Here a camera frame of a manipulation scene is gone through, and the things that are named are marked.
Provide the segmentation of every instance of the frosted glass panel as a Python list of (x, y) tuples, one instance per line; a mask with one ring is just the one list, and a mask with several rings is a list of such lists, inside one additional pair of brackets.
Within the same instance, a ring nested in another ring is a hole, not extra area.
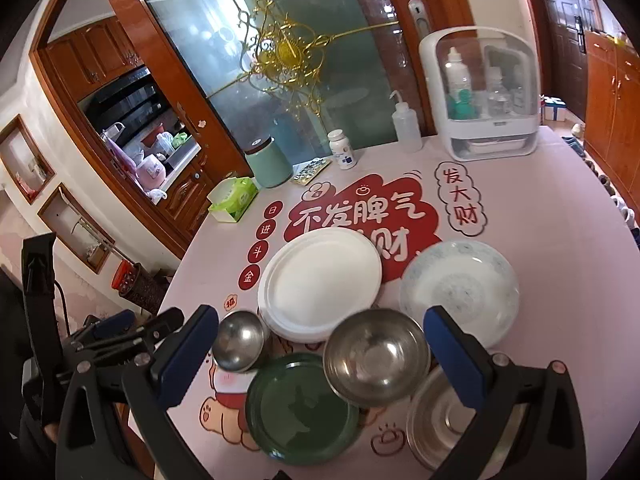
[(424, 126), (391, 0), (146, 1), (241, 148), (269, 134), (296, 164), (328, 155), (334, 128), (355, 148), (391, 142), (393, 89)]

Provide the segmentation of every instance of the gold metal decoration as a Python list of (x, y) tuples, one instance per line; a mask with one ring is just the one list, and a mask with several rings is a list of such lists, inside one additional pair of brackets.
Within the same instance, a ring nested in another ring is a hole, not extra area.
[(307, 108), (320, 119), (324, 129), (318, 83), (327, 45), (350, 34), (398, 24), (386, 22), (330, 36), (318, 35), (308, 25), (283, 15), (273, 0), (255, 0), (251, 13), (232, 1), (238, 9), (238, 26), (246, 28), (239, 62), (241, 73), (207, 99), (237, 82), (247, 82), (279, 99), (288, 96), (288, 110), (295, 118), (300, 118), (301, 108)]

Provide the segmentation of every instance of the black cable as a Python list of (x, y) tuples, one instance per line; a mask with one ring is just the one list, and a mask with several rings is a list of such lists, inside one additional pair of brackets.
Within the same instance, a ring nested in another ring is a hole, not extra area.
[(69, 318), (66, 314), (66, 301), (65, 301), (65, 293), (62, 292), (62, 287), (60, 286), (60, 284), (58, 283), (57, 280), (54, 280), (53, 283), (56, 284), (56, 287), (58, 288), (58, 291), (60, 292), (60, 298), (62, 298), (62, 310), (65, 313), (65, 325), (66, 325), (66, 334), (67, 335), (71, 335), (71, 330), (69, 330)]

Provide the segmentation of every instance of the pink tablecloth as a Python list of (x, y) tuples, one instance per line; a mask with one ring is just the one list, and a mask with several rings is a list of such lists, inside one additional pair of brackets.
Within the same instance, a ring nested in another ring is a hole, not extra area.
[[(497, 349), (522, 365), (546, 367), (556, 358), (568, 365), (589, 478), (600, 478), (640, 419), (640, 254), (604, 188), (546, 127), (538, 149), (524, 157), (460, 166), (436, 137), (411, 155), (388, 144), (359, 156), (348, 171), (331, 164), (316, 178), (328, 184), (305, 197), (309, 188), (286, 183), (262, 190), (238, 224), (208, 218), (162, 307), (179, 306), (186, 317), (201, 303), (221, 316), (236, 307), (256, 309), (259, 273), (285, 238), (334, 221), (361, 228), (378, 243), (386, 281), (378, 303), (397, 307), (398, 276), (416, 253), (439, 239), (474, 236), (500, 251), (520, 282), (520, 312)], [(292, 350), (286, 341), (274, 344), (279, 352)], [(170, 410), (216, 480), (271, 478), (280, 468), (293, 480), (429, 474), (406, 442), (407, 402), (371, 412), (357, 443), (330, 463), (276, 462), (254, 450), (246, 432), (247, 386), (247, 378), (214, 372), (208, 357), (182, 404)]]

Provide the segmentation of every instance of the green canister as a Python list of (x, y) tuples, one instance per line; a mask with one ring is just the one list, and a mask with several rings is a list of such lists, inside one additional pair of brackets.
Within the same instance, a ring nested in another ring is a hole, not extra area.
[(273, 137), (259, 137), (244, 150), (246, 161), (262, 187), (276, 187), (289, 180), (293, 167)]

